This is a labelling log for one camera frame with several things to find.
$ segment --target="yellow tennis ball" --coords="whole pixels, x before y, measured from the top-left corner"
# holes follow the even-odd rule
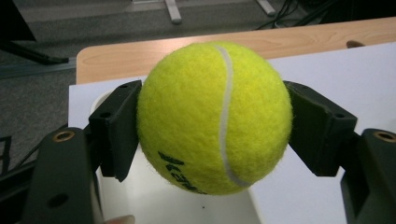
[[[290,98],[273,67],[229,42],[191,44],[162,59],[139,95],[148,161],[174,185],[231,194],[269,174],[291,130]]]

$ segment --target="black cable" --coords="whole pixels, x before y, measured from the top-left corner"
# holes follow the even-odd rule
[[[339,0],[329,0],[329,1],[325,2],[320,7],[318,7],[315,11],[313,11],[311,14],[307,15],[302,20],[297,21],[293,26],[307,25],[309,22],[311,22],[312,20],[314,20],[317,17],[319,17],[320,15],[322,15],[325,11],[327,11],[331,6],[333,6],[338,1]]]
[[[64,125],[62,125],[62,127],[60,127],[60,128],[58,128],[57,130],[60,130],[60,129],[62,129],[62,128],[65,128],[65,127],[67,127],[68,126],[68,124],[66,123],[66,124],[64,124]],[[39,148],[40,148],[40,145],[41,145],[41,142],[42,141],[40,141],[37,145],[35,145],[21,160],[20,160],[20,162],[18,162],[16,165],[15,165],[15,167],[14,167],[14,169],[17,169],[17,168],[20,168],[32,155],[33,155],[33,153],[35,153]]]
[[[299,6],[298,0],[296,1],[296,6],[294,7],[294,9],[292,11],[290,11],[290,6],[291,6],[292,2],[293,2],[293,0],[285,0],[285,2],[282,5],[282,8],[279,10],[276,17],[273,20],[268,21],[265,24],[259,26],[255,30],[260,30],[263,27],[270,25],[270,24],[272,24],[271,28],[274,28],[275,22],[279,21],[280,19],[283,19],[286,16],[289,16],[291,13],[293,13],[297,9],[297,7]]]

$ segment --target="tennis ball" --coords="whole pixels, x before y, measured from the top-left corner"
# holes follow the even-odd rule
[[[142,150],[172,184],[231,194],[268,175],[291,130],[290,98],[274,68],[229,42],[191,44],[163,58],[138,99]]]

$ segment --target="screw hole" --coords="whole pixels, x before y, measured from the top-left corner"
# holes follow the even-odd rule
[[[64,141],[67,141],[67,140],[73,138],[74,135],[75,135],[75,133],[73,133],[72,131],[59,132],[59,133],[56,133],[52,137],[52,141],[54,141],[54,142],[64,142]]]
[[[69,200],[69,196],[65,193],[60,193],[49,199],[48,206],[49,208],[56,208],[65,204],[67,200]]]
[[[392,133],[385,133],[385,132],[376,132],[374,133],[375,137],[381,139],[382,141],[396,143],[396,136]]]
[[[111,113],[108,113],[108,112],[100,114],[100,117],[101,117],[102,119],[108,118],[108,117],[110,117],[110,116],[111,116]]]

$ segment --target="gray carpet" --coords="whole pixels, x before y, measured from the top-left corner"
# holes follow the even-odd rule
[[[277,10],[283,4],[270,2]],[[165,8],[30,21],[28,25],[37,41],[16,43],[50,56],[75,58],[89,46],[250,31],[271,20],[254,0],[181,7],[180,14],[181,25],[170,22]],[[300,9],[290,16],[298,19],[305,14]],[[0,138],[12,139],[9,169],[47,133],[67,122],[68,86],[76,82],[76,68],[72,64],[69,69],[58,70],[49,71],[46,66],[40,70],[35,63],[0,51]],[[0,153],[4,150],[3,142]]]

